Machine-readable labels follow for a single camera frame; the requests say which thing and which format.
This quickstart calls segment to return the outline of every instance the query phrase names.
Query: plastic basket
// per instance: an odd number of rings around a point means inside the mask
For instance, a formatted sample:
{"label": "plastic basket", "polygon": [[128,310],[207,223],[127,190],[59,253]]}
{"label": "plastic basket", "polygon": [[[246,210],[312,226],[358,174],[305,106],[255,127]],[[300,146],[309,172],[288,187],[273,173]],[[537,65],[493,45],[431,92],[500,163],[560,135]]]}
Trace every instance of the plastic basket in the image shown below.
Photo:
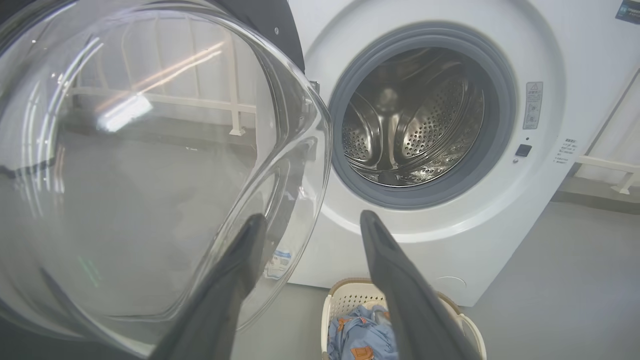
{"label": "plastic basket", "polygon": [[[486,348],[482,334],[477,326],[462,313],[460,308],[448,297],[438,293],[442,304],[445,306],[451,318],[460,326],[465,336],[470,338],[471,344],[476,346],[483,360],[486,360]],[[354,278],[339,281],[329,290],[329,295],[324,300],[322,310],[322,329],[320,331],[320,349],[322,350],[323,360],[328,360],[329,355],[326,351],[328,342],[329,325],[331,321],[339,316],[346,316],[356,307],[377,300],[381,305],[387,307],[385,294],[382,293],[370,279]]]}

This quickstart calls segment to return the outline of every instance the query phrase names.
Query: clothes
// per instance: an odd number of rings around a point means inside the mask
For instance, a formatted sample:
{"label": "clothes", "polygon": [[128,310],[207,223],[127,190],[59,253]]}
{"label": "clothes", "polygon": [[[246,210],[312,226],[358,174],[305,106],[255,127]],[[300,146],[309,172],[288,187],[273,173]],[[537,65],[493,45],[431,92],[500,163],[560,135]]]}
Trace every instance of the clothes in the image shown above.
{"label": "clothes", "polygon": [[397,360],[396,338],[390,322],[376,322],[376,312],[388,320],[387,310],[376,305],[371,310],[358,306],[349,316],[331,321],[327,346],[331,360]]}

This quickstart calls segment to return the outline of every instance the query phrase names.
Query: dark label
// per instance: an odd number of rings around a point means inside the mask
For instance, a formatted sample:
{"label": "dark label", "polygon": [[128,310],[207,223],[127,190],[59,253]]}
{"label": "dark label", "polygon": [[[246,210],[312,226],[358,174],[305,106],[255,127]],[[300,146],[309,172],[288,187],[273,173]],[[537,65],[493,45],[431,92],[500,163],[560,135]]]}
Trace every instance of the dark label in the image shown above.
{"label": "dark label", "polygon": [[640,2],[638,0],[623,0],[616,19],[640,24]]}

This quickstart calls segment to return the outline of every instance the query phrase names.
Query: washing machine door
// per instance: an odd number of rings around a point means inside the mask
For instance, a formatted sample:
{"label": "washing machine door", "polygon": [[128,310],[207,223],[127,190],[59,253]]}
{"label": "washing machine door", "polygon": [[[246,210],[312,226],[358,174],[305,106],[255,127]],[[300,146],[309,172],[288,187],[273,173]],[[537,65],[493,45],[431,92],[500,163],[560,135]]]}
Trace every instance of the washing machine door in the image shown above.
{"label": "washing machine door", "polygon": [[0,313],[145,356],[258,213],[247,326],[330,166],[286,1],[26,3],[0,3]]}

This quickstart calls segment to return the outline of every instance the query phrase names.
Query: gray warning sticker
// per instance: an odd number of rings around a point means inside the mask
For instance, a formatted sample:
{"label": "gray warning sticker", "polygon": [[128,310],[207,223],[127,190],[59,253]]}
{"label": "gray warning sticker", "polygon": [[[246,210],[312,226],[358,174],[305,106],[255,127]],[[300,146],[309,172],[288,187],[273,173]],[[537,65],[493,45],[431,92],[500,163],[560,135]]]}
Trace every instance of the gray warning sticker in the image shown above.
{"label": "gray warning sticker", "polygon": [[542,107],[542,81],[527,83],[527,106],[524,110],[525,130],[537,129],[540,120],[540,108]]}

